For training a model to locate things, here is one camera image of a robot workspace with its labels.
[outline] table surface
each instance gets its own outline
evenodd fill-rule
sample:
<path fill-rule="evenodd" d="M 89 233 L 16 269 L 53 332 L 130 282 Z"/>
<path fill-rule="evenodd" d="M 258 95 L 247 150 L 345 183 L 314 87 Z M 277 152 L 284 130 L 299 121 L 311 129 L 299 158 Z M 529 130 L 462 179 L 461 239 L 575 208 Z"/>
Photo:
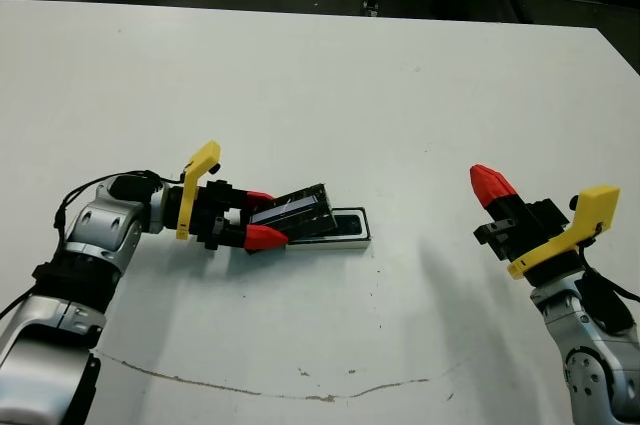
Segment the table surface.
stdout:
<path fill-rule="evenodd" d="M 89 424 L 569 424 L 561 360 L 468 169 L 565 212 L 622 188 L 592 263 L 638 290 L 640 78 L 596 30 L 0 2 L 3 303 L 64 193 L 106 173 L 220 178 L 364 206 L 366 251 L 145 237 L 96 354 Z M 83 196 L 89 200 L 90 194 Z"/>

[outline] brown scratch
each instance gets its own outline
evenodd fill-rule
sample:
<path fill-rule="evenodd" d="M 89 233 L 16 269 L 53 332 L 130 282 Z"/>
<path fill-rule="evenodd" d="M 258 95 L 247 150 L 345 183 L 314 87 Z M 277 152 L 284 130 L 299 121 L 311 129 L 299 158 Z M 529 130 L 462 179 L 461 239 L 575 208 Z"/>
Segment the brown scratch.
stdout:
<path fill-rule="evenodd" d="M 385 388 L 400 387 L 402 385 L 408 385 L 410 383 L 425 383 L 428 381 L 429 381 L 428 378 L 420 378 L 418 380 L 407 380 L 406 382 L 386 383 L 384 385 L 378 385 L 377 387 L 369 388 L 364 392 L 356 393 L 355 395 L 349 395 L 348 398 L 359 398 L 362 395 L 366 395 L 367 393 L 377 392 L 378 390 L 383 390 Z"/>
<path fill-rule="evenodd" d="M 360 398 L 363 395 L 366 395 L 368 393 L 373 393 L 373 392 L 377 392 L 380 390 L 384 390 L 387 388 L 394 388 L 394 387 L 401 387 L 401 386 L 405 386 L 405 385 L 411 385 L 411 384 L 417 384 L 417 383 L 427 383 L 430 381 L 430 379 L 428 378 L 419 378 L 419 379 L 414 379 L 414 380 L 406 380 L 404 382 L 394 382 L 394 383 L 385 383 L 383 385 L 378 385 L 376 387 L 372 387 L 372 388 L 368 388 L 360 393 L 356 393 L 354 395 L 333 395 L 333 394 L 328 394 L 325 397 L 321 397 L 319 395 L 307 395 L 307 396 L 300 396 L 300 395 L 276 395 L 276 394 L 269 394 L 269 393 L 262 393 L 262 392 L 253 392 L 251 390 L 244 390 L 242 388 L 234 388 L 234 387 L 226 387 L 224 385 L 216 385 L 214 383 L 208 383 L 208 382 L 202 382 L 199 380 L 190 380 L 188 378 L 182 378 L 179 377 L 177 375 L 171 376 L 171 375 L 165 375 L 164 373 L 160 373 L 160 372 L 154 372 L 152 370 L 147 370 L 145 368 L 142 367 L 138 367 L 136 365 L 133 365 L 131 363 L 128 363 L 124 360 L 120 360 L 118 358 L 114 358 L 110 355 L 107 355 L 104 352 L 101 352 L 99 350 L 94 350 L 94 353 L 101 355 L 104 358 L 107 358 L 109 360 L 111 360 L 112 362 L 118 363 L 124 367 L 127 367 L 131 370 L 135 370 L 136 372 L 140 372 L 143 373 L 145 375 L 149 375 L 150 377 L 156 377 L 156 378 L 160 378 L 160 379 L 164 379 L 164 380 L 171 380 L 172 382 L 177 382 L 177 383 L 184 383 L 187 385 L 196 385 L 199 387 L 206 387 L 206 388 L 213 388 L 215 390 L 221 390 L 221 391 L 225 391 L 225 392 L 234 392 L 234 393 L 242 393 L 244 395 L 251 395 L 254 397 L 265 397 L 265 398 L 281 398 L 281 399 L 285 399 L 285 400 L 316 400 L 319 402 L 325 402 L 325 403 L 335 403 L 336 400 L 352 400 L 354 398 Z M 463 363 L 465 363 L 467 360 L 463 360 L 460 361 L 458 363 L 456 363 L 455 365 L 453 365 L 452 367 L 450 367 L 449 369 L 445 370 L 438 378 L 442 378 L 450 373 L 452 373 L 454 370 L 456 370 L 458 367 L 460 367 Z M 450 400 L 453 397 L 453 393 L 451 394 L 451 396 L 447 399 Z"/>
<path fill-rule="evenodd" d="M 124 365 L 125 367 L 130 368 L 131 370 L 135 370 L 136 372 L 144 373 L 145 375 L 150 375 L 152 377 L 164 378 L 165 380 L 171 380 L 173 382 L 178 382 L 178 383 L 187 383 L 189 385 L 198 385 L 200 387 L 215 388 L 216 390 L 224 390 L 226 392 L 244 393 L 245 395 L 253 395 L 253 396 L 262 395 L 260 392 L 252 392 L 250 390 L 243 390 L 241 388 L 225 387 L 224 385 L 215 385 L 213 383 L 200 382 L 198 380 L 189 380 L 188 378 L 182 378 L 177 375 L 174 375 L 172 377 L 171 375 L 165 375 L 164 373 L 153 372 L 151 370 L 137 367 L 136 365 L 127 363 L 124 360 L 118 360 L 117 358 L 113 358 L 102 352 L 98 352 L 98 353 L 100 353 L 100 355 L 102 355 L 103 357 L 108 358 L 109 360 L 113 360 L 114 362 L 119 363 L 120 365 Z"/>
<path fill-rule="evenodd" d="M 305 400 L 319 400 L 321 402 L 327 403 L 335 403 L 336 396 L 335 395 L 327 395 L 326 397 L 319 397 L 318 395 L 309 395 L 308 397 L 304 397 Z"/>

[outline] silver robot arm segment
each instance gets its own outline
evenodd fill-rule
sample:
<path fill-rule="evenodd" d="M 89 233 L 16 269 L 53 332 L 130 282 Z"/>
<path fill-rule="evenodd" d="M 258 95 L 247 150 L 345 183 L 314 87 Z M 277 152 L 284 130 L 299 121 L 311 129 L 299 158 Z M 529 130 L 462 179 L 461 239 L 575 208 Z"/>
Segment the silver robot arm segment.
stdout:
<path fill-rule="evenodd" d="M 636 324 L 622 301 L 605 291 L 589 304 L 587 280 L 582 271 L 572 273 L 531 294 L 560 350 L 574 423 L 640 423 Z"/>
<path fill-rule="evenodd" d="M 98 185 L 95 199 L 67 234 L 62 253 L 36 269 L 32 294 L 0 335 L 1 424 L 86 420 L 100 370 L 90 350 L 141 234 L 163 229 L 169 190 L 164 182 L 133 176 L 125 178 L 123 187 L 122 177 Z M 120 198 L 129 194 L 129 185 L 137 193 Z"/>

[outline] yellow bracket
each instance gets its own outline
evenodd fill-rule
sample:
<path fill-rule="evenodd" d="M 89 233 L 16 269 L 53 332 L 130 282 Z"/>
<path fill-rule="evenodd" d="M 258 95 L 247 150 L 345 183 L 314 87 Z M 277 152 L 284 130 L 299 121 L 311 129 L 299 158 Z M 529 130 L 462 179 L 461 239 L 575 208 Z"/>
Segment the yellow bracket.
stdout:
<path fill-rule="evenodd" d="M 193 202 L 195 202 L 198 194 L 198 179 L 215 167 L 219 161 L 220 145 L 211 140 L 198 150 L 191 157 L 187 166 L 184 167 L 184 188 L 182 190 L 182 201 L 180 202 L 180 213 L 178 214 L 178 226 L 176 227 L 176 238 L 178 240 L 189 238 Z"/>
<path fill-rule="evenodd" d="M 571 227 L 511 262 L 507 267 L 511 276 L 515 279 L 522 278 L 524 272 L 536 265 L 568 252 L 583 240 L 608 230 L 616 211 L 618 195 L 620 189 L 609 185 L 580 192 Z"/>

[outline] wire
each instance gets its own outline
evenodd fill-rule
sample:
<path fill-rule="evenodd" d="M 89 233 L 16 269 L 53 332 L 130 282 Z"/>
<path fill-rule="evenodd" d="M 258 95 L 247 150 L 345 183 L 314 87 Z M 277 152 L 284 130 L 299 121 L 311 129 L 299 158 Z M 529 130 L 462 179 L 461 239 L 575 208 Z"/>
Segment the wire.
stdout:
<path fill-rule="evenodd" d="M 29 295 L 31 295 L 31 292 L 33 292 L 34 288 L 35 288 L 35 285 L 31 287 L 29 290 L 27 290 L 26 292 L 24 292 L 22 295 L 20 295 L 18 298 L 16 298 L 9 305 L 7 305 L 7 307 L 0 312 L 0 320 L 2 320 L 7 315 L 7 313 L 13 310 L 16 306 L 20 305 Z"/>
<path fill-rule="evenodd" d="M 594 242 L 595 242 L 595 235 L 594 237 L 587 239 L 585 242 L 578 244 L 578 255 L 580 256 L 580 260 L 582 261 L 582 264 L 584 266 L 585 275 L 589 275 L 590 277 L 596 279 L 602 285 L 613 290 L 622 298 L 626 298 L 627 300 L 633 300 L 634 302 L 640 303 L 640 297 L 638 295 L 625 290 L 617 283 L 609 280 L 607 277 L 603 277 L 600 274 L 600 272 L 598 272 L 595 268 L 589 265 L 589 263 L 587 262 L 587 259 L 584 256 L 584 249 L 591 246 Z"/>

